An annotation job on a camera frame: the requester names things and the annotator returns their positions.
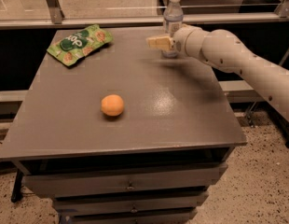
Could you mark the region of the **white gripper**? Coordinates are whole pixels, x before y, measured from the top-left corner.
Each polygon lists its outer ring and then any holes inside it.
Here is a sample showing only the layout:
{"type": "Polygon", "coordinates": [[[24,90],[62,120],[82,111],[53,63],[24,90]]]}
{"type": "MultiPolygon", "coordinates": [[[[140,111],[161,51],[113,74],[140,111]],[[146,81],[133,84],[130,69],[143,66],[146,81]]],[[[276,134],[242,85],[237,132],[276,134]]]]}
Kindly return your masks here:
{"type": "Polygon", "coordinates": [[[152,49],[174,49],[180,55],[205,60],[202,45],[208,34],[199,27],[187,25],[175,32],[172,39],[167,35],[151,36],[146,39],[146,43],[152,49]]]}

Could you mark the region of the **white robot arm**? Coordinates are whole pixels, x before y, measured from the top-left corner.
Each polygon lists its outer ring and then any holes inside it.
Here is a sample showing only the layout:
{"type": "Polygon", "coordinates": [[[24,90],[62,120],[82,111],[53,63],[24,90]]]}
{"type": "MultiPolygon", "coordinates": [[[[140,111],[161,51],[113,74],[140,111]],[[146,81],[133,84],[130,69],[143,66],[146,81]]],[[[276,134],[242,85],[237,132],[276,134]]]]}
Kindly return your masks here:
{"type": "Polygon", "coordinates": [[[152,49],[174,50],[245,80],[266,102],[289,122],[289,70],[252,53],[227,30],[204,31],[184,25],[174,35],[146,39],[152,49]]]}

